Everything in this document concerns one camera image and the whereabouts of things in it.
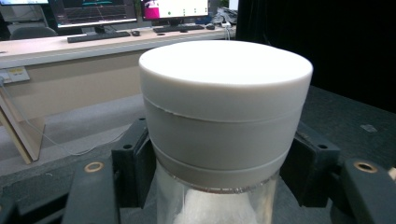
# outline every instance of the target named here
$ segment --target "cable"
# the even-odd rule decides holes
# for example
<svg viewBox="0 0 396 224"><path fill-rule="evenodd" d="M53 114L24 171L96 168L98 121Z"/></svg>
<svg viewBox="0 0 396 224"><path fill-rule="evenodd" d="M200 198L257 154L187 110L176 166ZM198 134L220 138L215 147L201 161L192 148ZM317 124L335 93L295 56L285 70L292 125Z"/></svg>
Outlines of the cable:
<svg viewBox="0 0 396 224"><path fill-rule="evenodd" d="M114 138L113 140L97 145L95 147L92 147L91 149L87 149L85 151L82 152L78 152L78 153L73 153L71 151L69 151L66 147L56 143L55 141L53 141L51 138L49 138L48 136L46 136L43 132L41 132L34 124L32 124L29 119L26 117L26 115L24 114L24 112L18 107L18 105L16 104L16 102L14 101L13 97L11 96L11 94L8 92L8 90L6 89L6 87L4 86L4 78L0 77L0 87L3 89L3 91L6 93L6 96L8 97L8 100L11 102L12 105L14 105L14 107L17 109L18 113L20 113L20 115L22 116L23 120L33 129L35 130L37 133L43 135L43 137L47 138L53 145L55 145L56 147L61 148L62 150L64 150L67 154L71 155L71 156L81 156L84 154L87 154L89 152L91 152L92 150L96 149L97 147L106 145L106 144L110 144L114 141L116 141L117 139L119 139L126 131L122 132L120 135L118 135L116 138Z"/></svg>

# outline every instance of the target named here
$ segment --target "keyboard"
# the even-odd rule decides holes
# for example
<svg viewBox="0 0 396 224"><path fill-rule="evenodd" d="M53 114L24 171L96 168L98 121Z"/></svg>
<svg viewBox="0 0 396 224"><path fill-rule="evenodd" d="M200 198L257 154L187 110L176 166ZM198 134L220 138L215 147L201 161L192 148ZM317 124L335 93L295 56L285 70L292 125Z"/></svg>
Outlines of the keyboard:
<svg viewBox="0 0 396 224"><path fill-rule="evenodd" d="M111 39L118 37L131 36L128 32L114 32L114 33L105 33L105 34L96 34L96 35L79 35L79 36L69 36L67 37L67 43L78 43L84 41L92 41L92 40L101 40L101 39Z"/></svg>
<svg viewBox="0 0 396 224"><path fill-rule="evenodd" d="M153 28L152 30L158 34L158 33L183 32L183 31L204 30L204 29L205 27L201 25L187 25L187 26L165 26L165 27Z"/></svg>

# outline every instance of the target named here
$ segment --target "office chair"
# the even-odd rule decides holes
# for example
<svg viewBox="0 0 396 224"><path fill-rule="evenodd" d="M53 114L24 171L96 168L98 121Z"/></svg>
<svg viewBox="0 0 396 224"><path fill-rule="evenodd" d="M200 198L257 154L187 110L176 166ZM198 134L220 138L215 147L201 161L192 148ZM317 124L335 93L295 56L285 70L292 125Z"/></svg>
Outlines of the office chair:
<svg viewBox="0 0 396 224"><path fill-rule="evenodd" d="M49 27L21 27L12 32L10 40L32 39L57 36L58 34Z"/></svg>

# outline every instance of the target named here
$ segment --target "floor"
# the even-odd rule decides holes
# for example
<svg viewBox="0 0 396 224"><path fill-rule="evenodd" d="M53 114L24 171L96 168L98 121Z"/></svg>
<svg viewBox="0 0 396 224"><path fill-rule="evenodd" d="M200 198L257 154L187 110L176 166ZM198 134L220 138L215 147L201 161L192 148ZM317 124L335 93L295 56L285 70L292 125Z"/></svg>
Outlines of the floor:
<svg viewBox="0 0 396 224"><path fill-rule="evenodd" d="M38 161L26 164L0 126L0 176L32 170L116 142L135 119L144 117L141 95L48 116Z"/></svg>

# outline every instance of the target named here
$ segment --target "white plastic cylinder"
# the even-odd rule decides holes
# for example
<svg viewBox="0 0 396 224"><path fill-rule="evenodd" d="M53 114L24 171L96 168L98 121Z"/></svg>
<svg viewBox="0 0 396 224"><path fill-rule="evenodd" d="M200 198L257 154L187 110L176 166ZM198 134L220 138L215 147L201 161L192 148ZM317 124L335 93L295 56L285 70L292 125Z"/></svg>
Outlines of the white plastic cylinder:
<svg viewBox="0 0 396 224"><path fill-rule="evenodd" d="M191 41L140 58L148 132L159 163L198 189L261 183L285 160L312 64L265 45Z"/></svg>

